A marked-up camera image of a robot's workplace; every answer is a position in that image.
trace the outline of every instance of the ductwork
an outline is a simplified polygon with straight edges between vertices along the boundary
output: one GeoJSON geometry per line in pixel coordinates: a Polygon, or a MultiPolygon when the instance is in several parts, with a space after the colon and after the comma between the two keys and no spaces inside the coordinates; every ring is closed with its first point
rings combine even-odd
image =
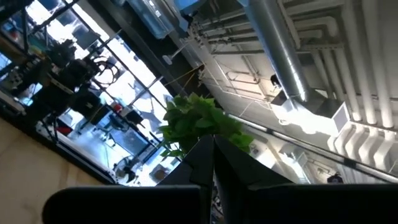
{"type": "Polygon", "coordinates": [[[309,87],[277,1],[238,1],[282,86],[283,92],[271,102],[275,115],[283,121],[280,124],[294,123],[308,134],[321,132],[337,136],[349,121],[347,107],[309,87]]]}
{"type": "Polygon", "coordinates": [[[238,1],[271,60],[286,97],[308,101],[310,89],[277,1],[238,1]]]}

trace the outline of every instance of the metal bar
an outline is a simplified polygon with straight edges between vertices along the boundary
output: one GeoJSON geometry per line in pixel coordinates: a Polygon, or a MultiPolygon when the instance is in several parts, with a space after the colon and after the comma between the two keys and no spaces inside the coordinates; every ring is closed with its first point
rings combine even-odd
{"type": "MultiPolygon", "coordinates": [[[[309,54],[311,53],[308,50],[299,50],[296,51],[296,54],[309,54]]],[[[212,55],[259,55],[264,54],[264,50],[238,50],[238,51],[220,51],[220,52],[212,52],[212,55]]]]}
{"type": "Polygon", "coordinates": [[[47,31],[47,26],[44,27],[44,40],[45,40],[45,46],[49,46],[49,32],[47,31]]]}
{"type": "Polygon", "coordinates": [[[209,44],[248,44],[253,42],[258,42],[259,39],[257,37],[243,37],[238,39],[230,39],[230,40],[213,40],[209,41],[209,44]]]}
{"type": "Polygon", "coordinates": [[[28,40],[28,31],[27,31],[27,12],[26,8],[23,8],[21,11],[21,19],[22,19],[22,36],[24,39],[24,51],[27,53],[29,51],[29,40],[28,40]]]}
{"type": "Polygon", "coordinates": [[[322,157],[324,157],[326,159],[329,159],[331,161],[337,162],[339,164],[343,164],[346,167],[349,167],[349,168],[357,170],[357,171],[359,171],[359,172],[361,172],[363,174],[366,174],[366,175],[369,175],[371,177],[374,177],[375,179],[383,180],[383,181],[386,181],[386,182],[389,182],[389,183],[393,183],[393,184],[398,184],[398,178],[394,177],[393,175],[388,174],[387,172],[384,172],[384,171],[375,169],[373,167],[370,167],[368,165],[362,164],[360,162],[354,161],[352,159],[349,159],[347,157],[339,155],[339,154],[337,154],[335,152],[331,152],[331,151],[329,151],[327,149],[322,149],[322,148],[320,148],[318,146],[314,146],[313,144],[310,144],[310,143],[307,143],[307,142],[303,142],[301,140],[289,137],[287,135],[284,135],[282,133],[274,131],[271,128],[260,126],[258,124],[253,123],[253,122],[250,122],[248,120],[239,118],[239,117],[237,117],[235,115],[229,114],[229,116],[231,118],[236,119],[237,121],[240,121],[240,122],[242,122],[242,123],[254,128],[254,129],[262,131],[263,133],[270,134],[273,137],[276,137],[276,138],[281,139],[283,141],[286,141],[288,143],[294,144],[296,146],[302,147],[302,148],[304,148],[307,151],[311,151],[311,152],[313,152],[313,153],[315,153],[315,154],[317,154],[319,156],[322,156],[322,157]]]}
{"type": "Polygon", "coordinates": [[[243,16],[243,15],[244,15],[244,10],[240,9],[240,10],[237,10],[237,11],[233,11],[233,12],[229,12],[229,13],[226,13],[224,15],[221,15],[220,17],[215,18],[215,19],[207,19],[207,20],[203,21],[200,25],[207,26],[207,25],[210,25],[210,24],[215,23],[215,22],[222,22],[222,21],[225,21],[225,20],[228,20],[228,19],[233,19],[233,18],[238,17],[238,16],[243,16]]]}
{"type": "Polygon", "coordinates": [[[52,16],[50,16],[46,21],[44,21],[42,24],[35,26],[30,32],[29,35],[35,34],[37,31],[43,29],[44,27],[48,26],[54,19],[56,19],[58,16],[61,16],[64,12],[68,11],[69,9],[72,8],[74,4],[76,4],[79,0],[73,0],[71,3],[66,4],[64,7],[59,9],[58,11],[55,11],[52,16]]]}
{"type": "Polygon", "coordinates": [[[254,29],[243,29],[234,31],[230,34],[211,35],[207,37],[207,40],[212,41],[224,38],[240,37],[242,35],[256,35],[256,32],[254,31],[254,29]]]}
{"type": "Polygon", "coordinates": [[[220,22],[220,23],[214,24],[213,26],[206,27],[206,28],[202,29],[201,31],[203,33],[212,32],[212,31],[216,31],[216,30],[229,29],[232,27],[243,26],[243,25],[248,25],[248,24],[250,24],[250,22],[246,19],[246,16],[245,17],[242,16],[242,18],[238,18],[235,21],[220,22]]]}

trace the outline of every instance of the wall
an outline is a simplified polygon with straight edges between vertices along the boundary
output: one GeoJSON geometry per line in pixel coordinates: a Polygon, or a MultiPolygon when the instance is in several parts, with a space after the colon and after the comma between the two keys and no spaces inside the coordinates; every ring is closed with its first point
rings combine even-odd
{"type": "Polygon", "coordinates": [[[100,183],[0,119],[0,223],[39,224],[60,189],[100,183]]]}

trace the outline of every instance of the potted plant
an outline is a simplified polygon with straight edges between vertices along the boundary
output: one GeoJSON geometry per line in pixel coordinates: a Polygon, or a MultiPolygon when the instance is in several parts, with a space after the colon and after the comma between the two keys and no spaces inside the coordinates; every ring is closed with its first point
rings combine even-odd
{"type": "Polygon", "coordinates": [[[168,125],[161,126],[164,157],[184,157],[197,141],[208,134],[219,134],[229,139],[242,151],[249,152],[253,141],[251,136],[242,133],[241,123],[230,118],[215,106],[213,98],[203,98],[196,94],[189,97],[176,96],[167,102],[164,120],[168,125]],[[170,145],[178,143],[179,149],[171,150],[170,145]]]}

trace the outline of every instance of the white pipe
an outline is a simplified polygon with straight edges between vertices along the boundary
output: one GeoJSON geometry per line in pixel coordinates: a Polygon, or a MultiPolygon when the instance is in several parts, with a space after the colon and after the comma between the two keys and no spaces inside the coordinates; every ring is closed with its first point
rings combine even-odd
{"type": "Polygon", "coordinates": [[[335,61],[333,60],[333,57],[331,55],[331,50],[323,49],[322,54],[323,54],[323,58],[325,59],[326,67],[328,69],[328,72],[329,72],[329,75],[331,78],[331,82],[333,84],[333,87],[335,87],[335,93],[336,93],[337,100],[344,101],[343,88],[341,86],[341,82],[338,77],[335,61]]]}
{"type": "Polygon", "coordinates": [[[337,150],[337,153],[342,155],[342,156],[347,156],[347,152],[345,151],[344,145],[346,138],[350,134],[351,130],[353,129],[352,124],[348,123],[346,126],[343,128],[343,130],[340,132],[340,135],[337,137],[335,141],[335,147],[337,150]]]}
{"type": "Polygon", "coordinates": [[[354,134],[351,136],[351,138],[348,140],[345,146],[347,155],[350,159],[357,161],[360,160],[358,153],[360,146],[358,145],[358,140],[364,133],[365,133],[365,128],[362,125],[356,125],[354,134]]]}
{"type": "Polygon", "coordinates": [[[321,56],[319,54],[319,51],[313,50],[313,51],[311,51],[311,55],[312,55],[312,58],[313,58],[313,60],[315,62],[315,66],[317,67],[318,72],[319,72],[319,74],[321,76],[321,79],[323,81],[323,85],[326,88],[326,92],[328,94],[328,97],[333,99],[334,98],[333,90],[331,89],[331,86],[330,86],[330,83],[329,83],[329,79],[328,79],[328,74],[326,74],[326,70],[325,70],[325,67],[323,66],[323,62],[322,62],[321,56]]]}
{"type": "Polygon", "coordinates": [[[345,25],[345,31],[347,33],[348,45],[353,55],[353,62],[359,82],[359,89],[361,90],[363,98],[366,120],[369,124],[376,124],[376,115],[374,112],[372,95],[368,83],[368,73],[365,67],[363,51],[361,49],[361,41],[359,39],[359,32],[353,11],[352,1],[346,1],[346,4],[343,7],[342,16],[345,25]]]}
{"type": "MultiPolygon", "coordinates": [[[[362,1],[366,34],[368,37],[369,51],[374,72],[374,81],[376,83],[377,96],[379,97],[382,124],[385,128],[393,128],[394,121],[392,119],[390,94],[387,85],[383,54],[381,51],[378,6],[378,1],[362,1]]],[[[394,141],[395,133],[385,131],[384,140],[373,157],[378,169],[389,170],[391,168],[388,155],[394,141]]]]}
{"type": "Polygon", "coordinates": [[[333,136],[330,136],[330,138],[327,141],[329,150],[332,151],[332,152],[337,152],[336,146],[335,146],[335,141],[336,141],[336,138],[333,137],[333,136]]]}
{"type": "Polygon", "coordinates": [[[390,94],[387,85],[386,69],[381,52],[380,27],[379,27],[379,1],[362,0],[362,7],[365,18],[366,35],[373,65],[374,81],[379,97],[382,123],[385,128],[394,127],[392,110],[390,105],[390,94]]]}
{"type": "Polygon", "coordinates": [[[320,29],[300,31],[298,32],[298,37],[300,37],[301,39],[306,39],[306,38],[321,39],[323,37],[323,32],[320,29]]]}
{"type": "Polygon", "coordinates": [[[374,163],[376,168],[384,171],[388,171],[391,168],[389,151],[396,140],[396,133],[392,131],[384,132],[384,140],[381,143],[379,149],[374,154],[374,163]]]}
{"type": "Polygon", "coordinates": [[[349,71],[347,58],[344,52],[344,49],[336,49],[336,58],[338,67],[340,69],[340,74],[343,79],[343,84],[347,92],[347,97],[349,100],[349,105],[352,110],[353,120],[361,121],[362,116],[359,109],[358,99],[356,97],[356,92],[354,88],[353,79],[351,78],[351,72],[349,71]]]}
{"type": "Polygon", "coordinates": [[[200,25],[207,26],[207,25],[210,25],[210,24],[215,23],[215,22],[222,22],[222,21],[225,21],[225,20],[228,20],[228,19],[233,19],[233,18],[238,17],[238,16],[243,16],[243,15],[244,15],[244,10],[243,9],[239,9],[237,11],[233,11],[233,12],[229,12],[227,14],[224,14],[224,15],[218,17],[218,18],[207,19],[207,20],[203,21],[200,25]]]}
{"type": "Polygon", "coordinates": [[[294,22],[294,26],[296,27],[297,30],[302,30],[308,27],[314,27],[320,25],[326,25],[328,28],[328,33],[332,37],[336,37],[338,35],[338,25],[336,19],[331,16],[294,22]]]}
{"type": "Polygon", "coordinates": [[[358,154],[361,161],[369,166],[373,166],[373,157],[371,158],[372,147],[379,136],[379,131],[376,128],[369,129],[369,136],[359,148],[358,154]]]}
{"type": "Polygon", "coordinates": [[[322,9],[328,9],[331,7],[337,7],[344,4],[345,0],[326,0],[326,1],[312,1],[305,4],[299,4],[297,6],[288,7],[286,12],[290,16],[302,14],[310,11],[317,11],[322,9]]]}

